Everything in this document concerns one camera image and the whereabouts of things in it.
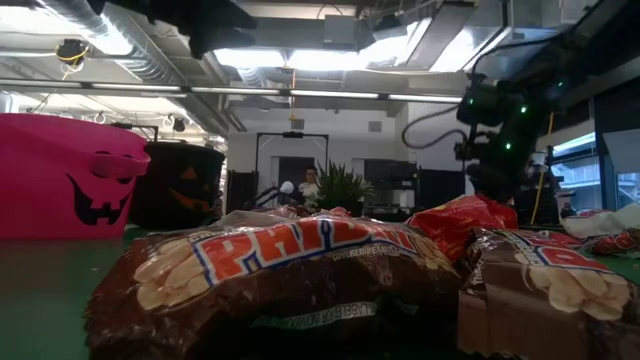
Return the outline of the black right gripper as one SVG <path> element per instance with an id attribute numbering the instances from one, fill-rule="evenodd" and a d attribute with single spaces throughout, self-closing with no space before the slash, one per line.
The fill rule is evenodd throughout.
<path id="1" fill-rule="evenodd" d="M 482 194 L 495 201 L 508 201 L 516 195 L 526 180 L 528 167 L 534 148 L 527 144 L 508 141 L 456 143 L 455 158 L 469 162 L 465 173 L 476 194 Z"/>

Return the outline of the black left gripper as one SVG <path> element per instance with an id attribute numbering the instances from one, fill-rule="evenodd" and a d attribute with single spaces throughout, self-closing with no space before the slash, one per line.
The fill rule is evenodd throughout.
<path id="1" fill-rule="evenodd" d="M 209 51 L 255 43 L 245 30 L 256 29 L 257 20 L 232 0 L 197 0 L 191 15 L 189 48 L 194 59 L 202 59 Z"/>

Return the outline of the white red candy wrapper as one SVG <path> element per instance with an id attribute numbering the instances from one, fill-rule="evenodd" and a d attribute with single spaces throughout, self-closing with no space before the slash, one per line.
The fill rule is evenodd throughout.
<path id="1" fill-rule="evenodd" d="M 632 203 L 615 212 L 601 210 L 570 216 L 561 224 L 575 238 L 616 235 L 627 229 L 640 229 L 640 204 Z"/>

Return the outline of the clear gummy candy wrapper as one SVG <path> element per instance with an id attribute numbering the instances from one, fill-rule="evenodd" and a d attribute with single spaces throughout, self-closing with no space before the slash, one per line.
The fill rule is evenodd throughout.
<path id="1" fill-rule="evenodd" d="M 286 207 L 266 211 L 234 210 L 214 223 L 218 227 L 265 227 L 298 219 L 297 212 Z"/>

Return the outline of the black cabinet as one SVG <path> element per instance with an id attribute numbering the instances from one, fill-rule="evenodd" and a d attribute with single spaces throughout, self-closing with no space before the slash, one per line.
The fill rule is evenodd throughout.
<path id="1" fill-rule="evenodd" d="M 434 208 L 463 195 L 465 190 L 461 171 L 422 169 L 417 205 L 423 209 Z"/>

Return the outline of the linear ceiling light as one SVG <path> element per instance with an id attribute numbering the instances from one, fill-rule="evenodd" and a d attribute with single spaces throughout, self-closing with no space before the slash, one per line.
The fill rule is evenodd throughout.
<path id="1" fill-rule="evenodd" d="M 309 97 L 309 98 L 335 98 L 351 100 L 376 100 L 394 102 L 415 102 L 415 103 L 442 103 L 456 104 L 462 97 L 423 95 L 423 94 L 396 94 L 379 92 L 350 92 L 350 91 L 330 91 L 330 90 L 307 90 L 307 89 L 279 89 L 279 88 L 246 88 L 246 87 L 215 87 L 215 86 L 187 86 L 187 85 L 150 85 L 150 84 L 127 84 L 127 83 L 105 83 L 86 81 L 56 81 L 56 80 L 34 80 L 0 78 L 0 87 L 15 89 L 16 91 L 44 91 L 44 90 L 64 90 L 70 93 L 111 91 L 126 93 L 150 93 L 155 96 L 171 95 L 195 95 L 195 94 L 217 94 L 217 95 L 246 95 L 246 96 L 270 96 L 270 97 Z"/>

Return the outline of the black shelf unit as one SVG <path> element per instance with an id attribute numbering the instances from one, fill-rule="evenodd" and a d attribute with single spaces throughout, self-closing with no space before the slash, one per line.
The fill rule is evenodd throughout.
<path id="1" fill-rule="evenodd" d="M 419 194 L 414 162 L 365 159 L 364 178 L 372 187 L 364 198 L 365 216 L 384 222 L 404 222 L 411 217 Z"/>

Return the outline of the black pumpkin bucket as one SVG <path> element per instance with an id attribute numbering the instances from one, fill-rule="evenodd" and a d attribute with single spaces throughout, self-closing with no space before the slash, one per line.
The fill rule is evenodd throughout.
<path id="1" fill-rule="evenodd" d="M 225 155 L 187 143 L 150 142 L 151 161 L 138 178 L 129 222 L 152 230 L 203 226 L 217 217 Z"/>

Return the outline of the small potted green plant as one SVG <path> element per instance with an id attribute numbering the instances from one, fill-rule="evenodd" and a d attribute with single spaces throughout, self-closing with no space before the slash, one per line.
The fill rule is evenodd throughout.
<path id="1" fill-rule="evenodd" d="M 318 191 L 305 200 L 307 208 L 331 210 L 341 207 L 352 217 L 362 215 L 364 198 L 373 194 L 373 186 L 362 175 L 333 161 L 329 161 L 326 168 L 319 168 L 316 185 Z"/>

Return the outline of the black panel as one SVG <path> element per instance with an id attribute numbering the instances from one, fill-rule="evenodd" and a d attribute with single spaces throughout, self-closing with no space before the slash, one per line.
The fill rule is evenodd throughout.
<path id="1" fill-rule="evenodd" d="M 227 172 L 227 190 L 226 190 L 226 212 L 231 213 L 235 210 L 244 210 L 249 203 L 257 195 L 258 173 L 238 172 L 230 170 Z"/>

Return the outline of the person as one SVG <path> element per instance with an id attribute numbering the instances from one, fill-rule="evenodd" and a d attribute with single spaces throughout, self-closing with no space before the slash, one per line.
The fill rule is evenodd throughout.
<path id="1" fill-rule="evenodd" d="M 304 199 L 314 196 L 318 192 L 317 170 L 314 166 L 305 169 L 305 180 L 299 184 L 298 190 Z"/>

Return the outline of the pink pumpkin bucket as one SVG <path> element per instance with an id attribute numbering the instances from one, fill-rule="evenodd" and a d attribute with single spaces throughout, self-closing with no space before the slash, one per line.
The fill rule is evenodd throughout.
<path id="1" fill-rule="evenodd" d="M 121 236 L 146 144 L 109 125 L 0 114 L 0 241 Z"/>

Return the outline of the silver spiral air duct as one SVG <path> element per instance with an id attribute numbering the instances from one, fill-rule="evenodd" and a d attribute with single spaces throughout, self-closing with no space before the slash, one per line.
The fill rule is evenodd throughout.
<path id="1" fill-rule="evenodd" d="M 48 14 L 73 25 L 92 47 L 144 84 L 226 85 L 227 77 L 211 54 L 191 57 L 187 38 L 165 23 L 150 25 L 130 10 L 107 4 L 95 14 L 88 0 L 35 0 Z"/>

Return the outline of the background black rig frame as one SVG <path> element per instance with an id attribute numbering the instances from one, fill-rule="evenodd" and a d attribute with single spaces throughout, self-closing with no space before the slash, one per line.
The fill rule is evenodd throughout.
<path id="1" fill-rule="evenodd" d="M 257 185 L 259 185 L 259 164 L 260 164 L 260 151 L 262 149 L 262 144 L 260 143 L 260 139 L 262 136 L 270 136 L 270 137 L 282 137 L 289 139 L 302 139 L 304 137 L 313 137 L 313 138 L 323 138 L 325 140 L 325 165 L 328 165 L 329 162 L 329 136 L 327 134 L 304 134 L 303 132 L 296 131 L 288 131 L 282 133 L 276 132 L 258 132 L 256 134 L 256 148 L 255 148 L 255 167 L 254 171 L 258 173 L 258 181 Z M 285 195 L 279 192 L 281 186 L 272 186 L 264 190 L 263 192 L 256 195 L 249 203 L 247 203 L 247 207 L 249 209 L 259 209 L 262 208 L 267 202 L 271 200 L 277 200 L 280 197 L 287 197 L 291 201 L 295 201 L 298 205 L 304 205 L 306 199 L 303 198 L 302 194 L 296 187 L 296 190 L 293 194 Z"/>

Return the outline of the rectangular metal air duct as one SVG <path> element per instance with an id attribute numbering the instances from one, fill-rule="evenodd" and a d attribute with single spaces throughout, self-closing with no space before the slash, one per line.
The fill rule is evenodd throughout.
<path id="1" fill-rule="evenodd" d="M 429 72 L 468 70 L 483 53 L 510 41 L 555 34 L 555 0 L 407 0 L 408 25 L 396 64 Z"/>

